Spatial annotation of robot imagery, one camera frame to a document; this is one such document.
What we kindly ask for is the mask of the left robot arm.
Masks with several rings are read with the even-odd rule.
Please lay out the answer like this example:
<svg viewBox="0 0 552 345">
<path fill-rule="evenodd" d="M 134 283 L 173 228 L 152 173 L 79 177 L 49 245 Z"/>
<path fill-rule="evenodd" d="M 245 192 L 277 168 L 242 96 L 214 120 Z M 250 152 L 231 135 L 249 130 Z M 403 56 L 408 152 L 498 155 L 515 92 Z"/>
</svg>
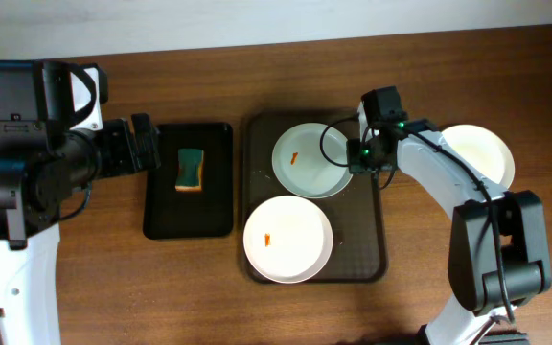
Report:
<svg viewBox="0 0 552 345">
<path fill-rule="evenodd" d="M 103 120 L 107 99 L 95 64 L 0 60 L 0 344 L 61 341 L 61 204 L 160 164 L 149 115 Z"/>
</svg>

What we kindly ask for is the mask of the green and yellow sponge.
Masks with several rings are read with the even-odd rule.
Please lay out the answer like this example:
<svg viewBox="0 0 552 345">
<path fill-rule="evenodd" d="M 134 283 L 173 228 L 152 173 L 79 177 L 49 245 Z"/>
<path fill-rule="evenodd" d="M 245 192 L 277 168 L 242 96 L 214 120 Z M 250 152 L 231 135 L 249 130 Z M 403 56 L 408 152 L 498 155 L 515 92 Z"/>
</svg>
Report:
<svg viewBox="0 0 552 345">
<path fill-rule="evenodd" d="M 179 149 L 178 171 L 175 189 L 178 192 L 201 192 L 203 189 L 204 151 L 202 149 Z"/>
</svg>

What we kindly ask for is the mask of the white plate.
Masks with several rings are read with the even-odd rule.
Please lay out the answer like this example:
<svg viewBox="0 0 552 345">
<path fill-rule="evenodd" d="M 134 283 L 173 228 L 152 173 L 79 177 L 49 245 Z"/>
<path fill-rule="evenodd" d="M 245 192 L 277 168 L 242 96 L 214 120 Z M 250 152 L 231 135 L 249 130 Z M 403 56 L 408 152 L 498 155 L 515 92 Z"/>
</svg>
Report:
<svg viewBox="0 0 552 345">
<path fill-rule="evenodd" d="M 488 129 L 455 125 L 442 131 L 448 144 L 475 169 L 509 189 L 515 178 L 515 160 L 504 141 Z"/>
<path fill-rule="evenodd" d="M 326 214 L 294 195 L 260 204 L 243 228 L 247 261 L 264 278 L 297 284 L 317 275 L 332 255 L 334 234 Z"/>
<path fill-rule="evenodd" d="M 326 129 L 325 124 L 304 123 L 293 126 L 280 136 L 271 157 L 272 170 L 289 192 L 305 198 L 326 198 L 342 191 L 352 175 L 346 167 L 335 163 L 347 158 L 347 138 L 339 130 Z"/>
</svg>

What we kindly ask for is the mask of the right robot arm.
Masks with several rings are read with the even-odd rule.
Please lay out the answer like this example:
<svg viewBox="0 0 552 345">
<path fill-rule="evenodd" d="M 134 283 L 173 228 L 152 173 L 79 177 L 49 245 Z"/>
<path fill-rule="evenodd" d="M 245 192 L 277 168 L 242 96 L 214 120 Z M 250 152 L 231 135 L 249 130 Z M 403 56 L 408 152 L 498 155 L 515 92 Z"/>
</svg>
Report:
<svg viewBox="0 0 552 345">
<path fill-rule="evenodd" d="M 415 344 L 527 344 L 527 333 L 493 334 L 514 324 L 516 308 L 552 284 L 541 199 L 511 192 L 459 155 L 427 119 L 411 121 L 396 87 L 365 93 L 355 116 L 360 136 L 347 143 L 350 173 L 401 171 L 452 221 L 448 280 L 452 295 L 423 325 Z"/>
</svg>

